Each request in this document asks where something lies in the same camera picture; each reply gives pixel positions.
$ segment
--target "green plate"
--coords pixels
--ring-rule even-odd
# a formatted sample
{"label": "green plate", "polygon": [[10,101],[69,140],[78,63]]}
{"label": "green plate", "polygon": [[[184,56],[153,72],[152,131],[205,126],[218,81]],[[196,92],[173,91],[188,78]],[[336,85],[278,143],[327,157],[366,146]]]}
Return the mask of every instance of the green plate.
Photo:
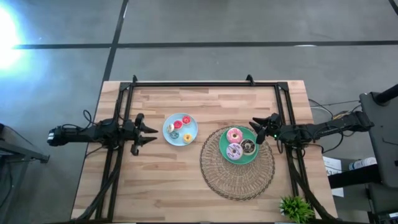
{"label": "green plate", "polygon": [[[232,127],[232,128],[238,128],[239,130],[241,130],[243,133],[243,139],[250,139],[250,140],[253,140],[254,142],[256,142],[255,135],[247,128],[244,128],[244,127]],[[229,131],[229,129],[226,130],[223,133],[223,135],[220,137],[220,151],[221,151],[222,155],[224,156],[224,158],[226,160],[232,162],[233,164],[237,164],[237,165],[245,165],[245,164],[248,164],[249,162],[253,161],[253,159],[256,158],[257,153],[259,152],[259,145],[257,145],[257,144],[256,144],[256,151],[250,156],[243,154],[243,156],[240,159],[234,161],[226,155],[226,148],[230,144],[228,139],[226,138],[226,133],[228,131]]]}

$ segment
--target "donut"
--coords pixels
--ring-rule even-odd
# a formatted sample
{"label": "donut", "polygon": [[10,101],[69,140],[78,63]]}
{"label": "donut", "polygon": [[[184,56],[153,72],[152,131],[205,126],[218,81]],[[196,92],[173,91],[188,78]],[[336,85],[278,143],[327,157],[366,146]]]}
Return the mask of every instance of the donut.
{"label": "donut", "polygon": [[174,129],[178,130],[182,128],[182,121],[174,121]]}
{"label": "donut", "polygon": [[250,156],[256,151],[256,145],[253,140],[243,139],[241,142],[241,146],[243,148],[243,154]]}
{"label": "donut", "polygon": [[180,137],[180,134],[178,132],[173,131],[172,133],[170,133],[170,137],[172,139],[178,139],[178,137]]}
{"label": "donut", "polygon": [[184,139],[185,143],[190,143],[192,141],[192,135],[191,134],[184,134],[183,139]]}
{"label": "donut", "polygon": [[229,143],[240,143],[243,140],[243,133],[238,128],[231,128],[226,133]]}
{"label": "donut", "polygon": [[167,125],[167,132],[172,133],[173,131],[174,131],[174,125],[173,124]]}
{"label": "donut", "polygon": [[243,155],[242,146],[238,143],[232,143],[226,148],[226,155],[232,160],[238,160]]}
{"label": "donut", "polygon": [[189,116],[182,117],[182,123],[190,124],[191,123],[191,117],[189,117]]}

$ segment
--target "white paper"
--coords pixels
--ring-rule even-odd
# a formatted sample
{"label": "white paper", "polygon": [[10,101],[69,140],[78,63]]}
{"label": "white paper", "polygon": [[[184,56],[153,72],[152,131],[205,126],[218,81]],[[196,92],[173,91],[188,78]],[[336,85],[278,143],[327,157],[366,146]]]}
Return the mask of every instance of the white paper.
{"label": "white paper", "polygon": [[[323,156],[323,162],[325,163],[326,173],[328,175],[341,173],[341,161],[340,160]],[[332,189],[331,194],[334,196],[344,197],[343,188]]]}
{"label": "white paper", "polygon": [[390,218],[398,217],[398,212],[390,213]]}

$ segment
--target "plate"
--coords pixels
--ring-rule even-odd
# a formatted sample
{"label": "plate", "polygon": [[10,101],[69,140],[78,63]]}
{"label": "plate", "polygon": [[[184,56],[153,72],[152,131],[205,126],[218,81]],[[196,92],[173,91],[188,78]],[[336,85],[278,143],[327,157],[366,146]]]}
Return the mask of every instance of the plate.
{"label": "plate", "polygon": [[[231,127],[231,128],[238,128],[239,130],[242,131],[243,133],[243,139],[250,139],[253,140],[254,142],[256,142],[256,136],[248,129],[248,128],[244,128],[244,127]],[[245,165],[248,164],[249,162],[253,161],[254,158],[256,158],[257,153],[259,152],[259,145],[256,144],[256,151],[250,155],[247,156],[245,154],[242,155],[242,157],[238,160],[232,160],[230,159],[227,155],[226,155],[226,148],[229,146],[229,141],[226,138],[226,133],[231,129],[229,128],[228,130],[226,130],[223,135],[221,135],[220,137],[220,151],[222,153],[222,155],[224,156],[224,158],[228,161],[230,161],[233,164],[237,164],[237,165]]]}
{"label": "plate", "polygon": [[[184,124],[181,129],[175,130],[180,134],[180,136],[177,139],[172,139],[170,137],[170,133],[167,132],[167,126],[169,124],[174,123],[174,121],[179,120],[181,121],[184,116],[189,116],[191,117],[191,123],[190,124]],[[191,134],[192,135],[192,141],[195,140],[195,138],[198,135],[198,123],[195,121],[195,118],[193,116],[190,116],[189,114],[186,113],[177,113],[173,114],[172,116],[169,116],[169,118],[166,119],[166,121],[163,124],[163,136],[166,139],[167,142],[172,144],[173,146],[186,146],[190,143],[185,143],[184,140],[182,139],[184,134]]]}

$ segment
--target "light blue plate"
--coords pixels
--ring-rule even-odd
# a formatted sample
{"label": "light blue plate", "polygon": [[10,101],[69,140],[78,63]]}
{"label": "light blue plate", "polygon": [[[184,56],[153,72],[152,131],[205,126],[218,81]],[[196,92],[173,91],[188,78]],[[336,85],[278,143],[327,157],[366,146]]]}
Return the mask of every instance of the light blue plate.
{"label": "light blue plate", "polygon": [[[170,134],[167,132],[167,126],[169,124],[174,123],[174,121],[179,120],[181,121],[184,116],[189,116],[191,117],[191,123],[190,124],[184,124],[181,129],[175,130],[180,134],[180,136],[177,139],[172,139],[170,137]],[[186,146],[187,144],[190,143],[185,143],[182,137],[184,134],[191,134],[192,135],[192,141],[195,140],[195,138],[198,135],[198,123],[195,121],[195,119],[190,116],[189,114],[186,113],[177,113],[173,114],[172,116],[169,116],[169,118],[166,119],[166,121],[163,124],[163,136],[164,138],[173,146]]]}

